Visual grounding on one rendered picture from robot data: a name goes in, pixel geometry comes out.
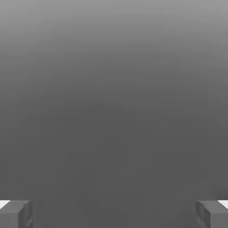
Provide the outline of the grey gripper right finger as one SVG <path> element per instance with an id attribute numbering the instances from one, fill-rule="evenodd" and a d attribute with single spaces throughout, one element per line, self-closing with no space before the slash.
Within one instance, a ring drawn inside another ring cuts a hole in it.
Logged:
<path id="1" fill-rule="evenodd" d="M 228 228 L 228 200 L 198 200 L 195 214 L 199 228 Z"/>

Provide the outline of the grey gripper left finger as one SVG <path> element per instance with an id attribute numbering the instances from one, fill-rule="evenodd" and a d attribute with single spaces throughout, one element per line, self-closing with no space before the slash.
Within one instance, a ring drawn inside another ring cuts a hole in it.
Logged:
<path id="1" fill-rule="evenodd" d="M 33 202 L 0 200 L 0 228 L 33 228 Z"/>

